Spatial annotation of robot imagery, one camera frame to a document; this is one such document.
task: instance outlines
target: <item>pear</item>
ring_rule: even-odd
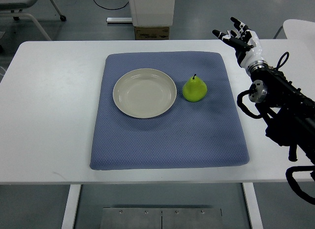
[[[206,96],[207,85],[196,74],[183,86],[183,96],[190,102],[197,102]]]

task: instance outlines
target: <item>robotic arm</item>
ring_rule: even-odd
[[[303,95],[287,81],[283,72],[279,71],[289,57],[286,52],[280,58],[277,67],[271,67],[262,56],[262,47],[257,34],[247,25],[231,17],[236,31],[224,34],[213,30],[212,33],[227,45],[235,49],[235,55],[240,67],[251,77],[252,85],[237,97],[237,104],[248,116],[263,118],[267,124],[266,136],[280,146],[289,146],[289,160],[297,161],[297,145],[315,164],[315,102]],[[255,102],[259,115],[251,113],[243,104],[242,98],[249,95]],[[271,108],[277,107],[276,113]],[[293,178],[297,171],[311,171],[315,181],[314,166],[293,166],[286,171],[286,178],[294,192],[305,201],[315,204],[315,198],[301,190]]]

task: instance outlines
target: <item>white table surface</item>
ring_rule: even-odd
[[[315,99],[315,62],[297,40],[262,40],[265,58],[282,67],[288,80]],[[189,169],[90,169],[91,146],[106,57],[124,52],[210,51],[222,55],[233,96],[252,83],[239,68],[234,49],[219,40],[43,41],[23,43],[0,83],[0,183],[88,184],[145,182],[285,181],[293,165],[311,165],[298,149],[290,162],[288,147],[265,137],[266,124],[237,108],[250,161],[243,166]],[[247,98],[246,104],[256,111]],[[310,180],[309,174],[296,175]]]

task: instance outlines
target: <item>ceramic plate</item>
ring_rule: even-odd
[[[174,81],[159,70],[143,68],[128,72],[115,84],[115,105],[135,118],[152,118],[166,112],[176,98]]]

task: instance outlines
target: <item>blue mat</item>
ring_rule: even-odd
[[[136,119],[114,104],[113,88],[127,72],[154,68],[177,87],[173,106],[152,119]],[[208,87],[199,102],[182,95],[197,74]],[[224,62],[218,53],[159,52],[108,56],[101,84],[90,167],[95,170],[243,165],[249,155]]]

